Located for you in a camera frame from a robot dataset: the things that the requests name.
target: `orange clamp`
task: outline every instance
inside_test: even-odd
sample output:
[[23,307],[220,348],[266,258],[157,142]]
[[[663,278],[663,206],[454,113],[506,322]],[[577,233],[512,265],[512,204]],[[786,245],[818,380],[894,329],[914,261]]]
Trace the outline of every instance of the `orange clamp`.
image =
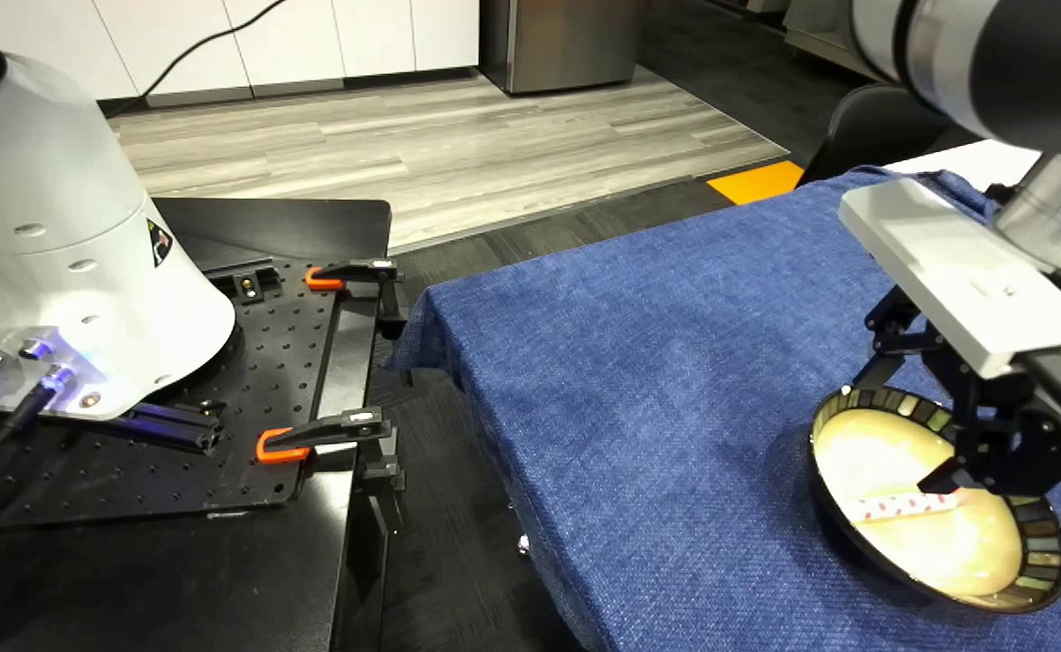
[[271,431],[260,431],[260,439],[253,442],[253,460],[260,463],[260,466],[302,466],[308,456],[311,456],[311,448],[305,447],[305,448],[291,448],[291,447],[277,447],[271,448],[271,442],[277,439],[288,439],[294,426],[271,426]]
[[305,285],[311,293],[344,293],[349,291],[349,281],[340,276],[325,273],[325,269],[308,269]]

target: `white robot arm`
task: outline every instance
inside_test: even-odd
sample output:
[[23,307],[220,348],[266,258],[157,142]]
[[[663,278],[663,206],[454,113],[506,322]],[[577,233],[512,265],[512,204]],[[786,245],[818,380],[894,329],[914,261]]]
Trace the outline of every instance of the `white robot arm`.
[[46,414],[111,420],[212,362],[234,307],[171,236],[93,98],[0,54],[0,410],[70,369]]
[[1001,233],[1061,276],[1061,0],[856,0],[861,59],[959,125],[1048,152]]
[[885,77],[973,135],[1043,152],[997,224],[914,179],[845,195],[845,224],[898,285],[868,314],[877,357],[856,386],[923,355],[968,431],[923,490],[962,479],[1043,496],[1061,483],[1061,0],[853,0],[853,14]]

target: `blue cloth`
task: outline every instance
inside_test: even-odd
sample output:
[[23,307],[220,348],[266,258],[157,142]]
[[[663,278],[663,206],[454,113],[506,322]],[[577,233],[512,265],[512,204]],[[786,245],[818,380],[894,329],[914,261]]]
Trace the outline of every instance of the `blue cloth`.
[[420,299],[396,364],[459,380],[585,645],[1061,649],[1061,602],[1003,620],[885,602],[818,536],[808,425],[868,357],[861,314],[890,285],[838,220],[840,195],[874,181],[848,175]]

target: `wire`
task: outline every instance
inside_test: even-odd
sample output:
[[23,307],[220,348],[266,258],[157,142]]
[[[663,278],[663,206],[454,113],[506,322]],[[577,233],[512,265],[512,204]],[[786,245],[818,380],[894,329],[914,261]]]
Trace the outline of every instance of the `wire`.
[[197,54],[201,46],[206,46],[206,42],[214,42],[214,40],[220,40],[220,36],[231,36],[231,32],[243,32],[243,28],[249,28],[249,24],[257,24],[266,14],[271,14],[277,6],[278,6],[283,0],[271,0],[267,6],[260,6],[253,19],[247,19],[247,20],[238,20],[238,24],[231,24],[231,28],[220,28],[220,32],[212,32],[212,36],[204,36],[204,40],[197,40],[192,46],[185,46],[177,59],[171,59],[171,66],[136,98],[136,102],[146,102],[146,98],[152,98],[157,95],[157,86],[187,59],[187,54]]
[[34,420],[43,407],[50,407],[50,397],[53,397],[53,386],[35,385],[35,386],[18,402],[18,410],[0,425],[0,447],[11,442],[18,431],[26,431],[31,420]]

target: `white plastic cover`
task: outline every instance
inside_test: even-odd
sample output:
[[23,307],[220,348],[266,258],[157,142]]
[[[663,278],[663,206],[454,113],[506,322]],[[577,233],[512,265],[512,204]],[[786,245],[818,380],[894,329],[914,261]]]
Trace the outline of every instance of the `white plastic cover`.
[[898,80],[898,67],[894,67],[898,6],[903,6],[903,0],[853,0],[853,20],[856,20],[859,46],[890,80]]
[[11,59],[0,80],[0,335],[59,329],[98,372],[50,414],[111,420],[212,362],[234,307],[177,245],[93,98]]
[[921,0],[910,28],[910,77],[923,102],[989,135],[973,110],[973,61],[1001,0]]

